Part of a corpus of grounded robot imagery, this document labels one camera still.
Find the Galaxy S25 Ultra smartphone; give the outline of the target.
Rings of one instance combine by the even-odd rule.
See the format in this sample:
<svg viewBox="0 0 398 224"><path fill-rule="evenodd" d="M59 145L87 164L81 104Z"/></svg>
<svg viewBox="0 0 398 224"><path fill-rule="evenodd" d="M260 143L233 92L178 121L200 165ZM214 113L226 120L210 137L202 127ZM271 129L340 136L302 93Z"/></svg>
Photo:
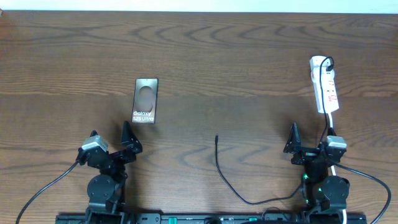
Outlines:
<svg viewBox="0 0 398 224"><path fill-rule="evenodd" d="M158 78L138 78L136 80L132 106L132 123L155 123L158 89Z"/></svg>

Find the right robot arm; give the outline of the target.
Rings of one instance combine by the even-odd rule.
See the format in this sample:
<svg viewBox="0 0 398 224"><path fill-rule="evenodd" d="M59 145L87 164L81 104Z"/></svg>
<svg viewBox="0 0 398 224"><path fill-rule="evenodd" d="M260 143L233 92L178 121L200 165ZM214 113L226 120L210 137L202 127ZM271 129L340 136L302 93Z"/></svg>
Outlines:
<svg viewBox="0 0 398 224"><path fill-rule="evenodd" d="M301 212L305 223L347 223L346 199L349 195L348 179L337 176L335 167L346 152L346 141L332 128L326 141L317 147L304 147L296 124L284 147L292 154L291 163L304 166L303 195L308 208Z"/></svg>

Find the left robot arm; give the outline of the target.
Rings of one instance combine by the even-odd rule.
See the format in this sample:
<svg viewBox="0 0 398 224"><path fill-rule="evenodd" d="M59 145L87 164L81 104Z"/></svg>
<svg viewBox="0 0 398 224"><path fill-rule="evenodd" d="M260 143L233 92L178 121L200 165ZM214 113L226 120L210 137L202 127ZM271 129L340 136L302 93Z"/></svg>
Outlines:
<svg viewBox="0 0 398 224"><path fill-rule="evenodd" d="M89 196L85 223L135 223L134 213L124 209L126 164L134 162L142 152L142 144L133 133L128 121L123 123L121 144L126 148L110 153L108 143L92 131L78 149L76 161L99 170L99 175L87 186Z"/></svg>

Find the white USB charger adapter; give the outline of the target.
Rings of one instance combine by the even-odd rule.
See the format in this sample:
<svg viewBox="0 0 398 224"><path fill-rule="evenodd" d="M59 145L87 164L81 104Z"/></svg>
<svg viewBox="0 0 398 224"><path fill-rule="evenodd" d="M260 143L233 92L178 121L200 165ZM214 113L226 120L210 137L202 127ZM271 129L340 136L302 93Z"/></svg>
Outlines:
<svg viewBox="0 0 398 224"><path fill-rule="evenodd" d="M314 81L316 78L319 78L320 70L323 72L327 70L327 72L331 72L331 78L334 78L333 72L334 60L332 57L325 57L321 55L313 56L310 59L310 68L311 68L311 79Z"/></svg>

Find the white power strip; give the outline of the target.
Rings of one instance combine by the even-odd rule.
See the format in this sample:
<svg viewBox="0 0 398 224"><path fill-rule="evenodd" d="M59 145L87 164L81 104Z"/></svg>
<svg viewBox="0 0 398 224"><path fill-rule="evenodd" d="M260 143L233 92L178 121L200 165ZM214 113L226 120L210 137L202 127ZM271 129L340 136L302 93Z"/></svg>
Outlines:
<svg viewBox="0 0 398 224"><path fill-rule="evenodd" d="M334 77L334 70L326 71L326 67L322 67L322 77L320 77L320 67L312 68L311 79L319 113L332 113L339 109Z"/></svg>

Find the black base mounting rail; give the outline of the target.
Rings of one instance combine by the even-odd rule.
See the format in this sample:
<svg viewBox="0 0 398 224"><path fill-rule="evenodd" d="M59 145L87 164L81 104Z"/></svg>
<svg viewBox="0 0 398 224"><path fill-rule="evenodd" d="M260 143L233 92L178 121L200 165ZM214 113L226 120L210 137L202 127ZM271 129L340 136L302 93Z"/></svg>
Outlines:
<svg viewBox="0 0 398 224"><path fill-rule="evenodd" d="M206 223L341 223L337 215L312 215L309 220L298 215L267 212L264 215L232 214L166 214L137 213L128 215L58 215L56 224L130 223L130 224L206 224Z"/></svg>

